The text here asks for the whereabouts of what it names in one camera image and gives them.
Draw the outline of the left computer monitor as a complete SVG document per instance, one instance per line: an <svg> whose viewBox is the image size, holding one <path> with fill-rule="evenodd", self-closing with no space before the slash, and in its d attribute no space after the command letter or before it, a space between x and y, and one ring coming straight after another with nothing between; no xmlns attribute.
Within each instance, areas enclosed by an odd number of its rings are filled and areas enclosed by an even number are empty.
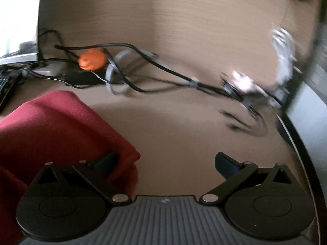
<svg viewBox="0 0 327 245"><path fill-rule="evenodd" d="M38 60L40 0L1 0L1 64Z"/></svg>

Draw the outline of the black keyboard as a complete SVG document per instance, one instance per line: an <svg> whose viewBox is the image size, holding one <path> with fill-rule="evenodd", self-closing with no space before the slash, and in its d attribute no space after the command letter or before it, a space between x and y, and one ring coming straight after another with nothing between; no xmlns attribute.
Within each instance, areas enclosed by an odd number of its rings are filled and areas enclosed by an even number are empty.
<svg viewBox="0 0 327 245"><path fill-rule="evenodd" d="M0 96L0 112L7 107L10 100L14 96L19 82L22 79L22 72L20 70L12 70L1 68L1 96Z"/></svg>

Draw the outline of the red fleece garment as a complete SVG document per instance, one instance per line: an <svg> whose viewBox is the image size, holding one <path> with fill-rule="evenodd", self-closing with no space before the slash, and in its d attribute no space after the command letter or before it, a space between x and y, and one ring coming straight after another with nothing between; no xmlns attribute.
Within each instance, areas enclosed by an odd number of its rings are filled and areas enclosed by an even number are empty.
<svg viewBox="0 0 327 245"><path fill-rule="evenodd" d="M1 244L17 244L18 203L43 165L71 166L113 150L119 160L109 186L133 194L138 181L135 147L71 91L51 91L1 121Z"/></svg>

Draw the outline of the white adapter box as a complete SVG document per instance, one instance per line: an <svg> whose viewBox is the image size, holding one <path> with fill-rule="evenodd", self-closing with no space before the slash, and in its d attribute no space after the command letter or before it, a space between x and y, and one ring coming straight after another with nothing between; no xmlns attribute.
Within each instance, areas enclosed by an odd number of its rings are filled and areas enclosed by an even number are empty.
<svg viewBox="0 0 327 245"><path fill-rule="evenodd" d="M33 71L37 74L50 77L59 77L66 68L66 64L63 62L51 62L46 63L44 67L36 68Z"/></svg>

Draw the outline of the small white pink object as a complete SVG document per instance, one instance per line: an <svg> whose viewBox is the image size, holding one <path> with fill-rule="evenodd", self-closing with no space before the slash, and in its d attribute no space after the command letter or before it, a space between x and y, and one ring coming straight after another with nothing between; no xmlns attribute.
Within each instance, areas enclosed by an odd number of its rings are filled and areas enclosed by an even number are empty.
<svg viewBox="0 0 327 245"><path fill-rule="evenodd" d="M244 93L254 92L255 91L255 83L254 81L245 75L242 72L233 70L232 71L232 83L236 89L240 90Z"/></svg>

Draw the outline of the computer monitor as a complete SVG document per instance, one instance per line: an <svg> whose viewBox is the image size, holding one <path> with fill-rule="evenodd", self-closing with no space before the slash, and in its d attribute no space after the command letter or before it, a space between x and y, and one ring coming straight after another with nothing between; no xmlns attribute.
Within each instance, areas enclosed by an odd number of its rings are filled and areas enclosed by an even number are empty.
<svg viewBox="0 0 327 245"><path fill-rule="evenodd" d="M304 76L278 128L303 166L315 203L319 244L326 244L326 0L321 0Z"/></svg>
<svg viewBox="0 0 327 245"><path fill-rule="evenodd" d="M40 0L1 0L1 64L38 60Z"/></svg>

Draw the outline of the right computer monitor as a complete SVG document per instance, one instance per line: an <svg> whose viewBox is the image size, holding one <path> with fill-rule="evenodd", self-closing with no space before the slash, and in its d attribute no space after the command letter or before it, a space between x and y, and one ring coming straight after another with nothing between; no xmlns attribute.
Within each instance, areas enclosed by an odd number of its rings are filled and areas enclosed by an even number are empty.
<svg viewBox="0 0 327 245"><path fill-rule="evenodd" d="M315 203L319 244L326 244L326 0L321 0L304 76L278 128L303 166Z"/></svg>

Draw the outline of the orange pumpkin toy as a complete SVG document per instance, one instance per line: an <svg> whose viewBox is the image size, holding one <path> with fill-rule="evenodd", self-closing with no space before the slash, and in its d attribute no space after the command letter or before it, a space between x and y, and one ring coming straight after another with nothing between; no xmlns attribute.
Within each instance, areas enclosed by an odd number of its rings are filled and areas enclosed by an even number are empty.
<svg viewBox="0 0 327 245"><path fill-rule="evenodd" d="M80 56L79 67L86 71L95 71L103 68L107 63L105 53L97 49L88 49Z"/></svg>

